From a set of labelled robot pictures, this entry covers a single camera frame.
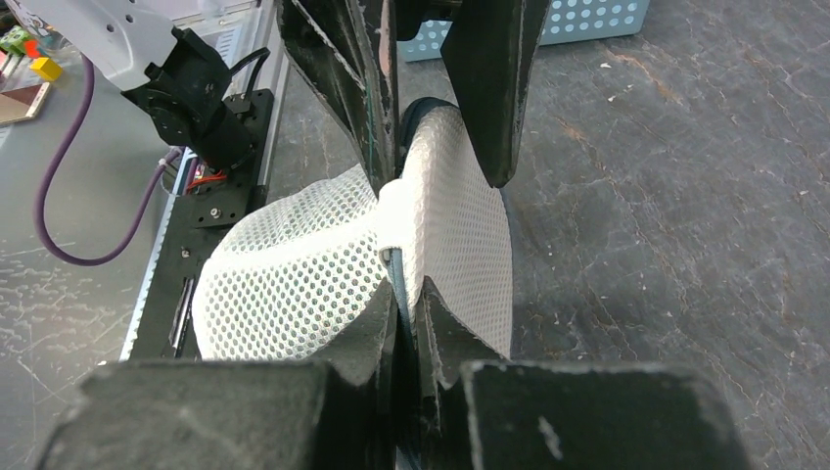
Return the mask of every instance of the yellow block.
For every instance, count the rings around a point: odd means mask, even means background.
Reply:
[[[55,81],[64,72],[61,66],[48,57],[35,59],[31,63],[31,69],[46,81]]]

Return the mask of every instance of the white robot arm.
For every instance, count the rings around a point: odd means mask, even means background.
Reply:
[[[121,91],[147,83],[176,46],[173,23],[142,0],[22,0],[74,44]]]

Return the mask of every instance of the blue crate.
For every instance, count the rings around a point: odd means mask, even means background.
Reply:
[[[649,0],[554,0],[540,45],[636,34],[643,27]],[[397,43],[406,62],[440,57],[450,22],[425,22],[411,41]]]

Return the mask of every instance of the black bracket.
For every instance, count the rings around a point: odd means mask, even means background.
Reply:
[[[233,110],[242,105],[242,95],[226,98],[225,104]],[[227,179],[200,185],[198,192],[179,197],[173,205],[157,261],[161,268],[157,267],[150,284],[130,359],[198,356],[189,324],[185,341],[176,348],[169,332],[187,321],[188,312],[180,305],[183,286],[188,280],[194,284],[199,280],[205,261],[230,227],[265,204],[268,188],[257,181],[273,106],[270,90],[255,91],[249,113],[237,116],[253,137],[253,155],[230,171]],[[211,215],[214,209],[219,217]]]

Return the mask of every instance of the white fabric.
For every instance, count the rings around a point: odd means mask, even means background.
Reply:
[[[193,327],[205,359],[302,359],[369,302],[386,268],[356,166],[253,212],[205,263]]]
[[[390,238],[379,231],[378,246],[402,250],[409,311],[430,276],[449,310],[509,357],[513,262],[507,214],[501,194],[484,179],[456,108],[424,117],[401,179],[384,187],[379,206],[379,224],[406,227]]]
[[[355,166],[230,230],[193,299],[200,351],[205,359],[307,357],[366,306],[386,275],[382,249],[401,248],[410,311],[429,275],[449,309],[508,356],[509,237],[459,112],[438,108],[420,123],[402,178],[380,203]]]

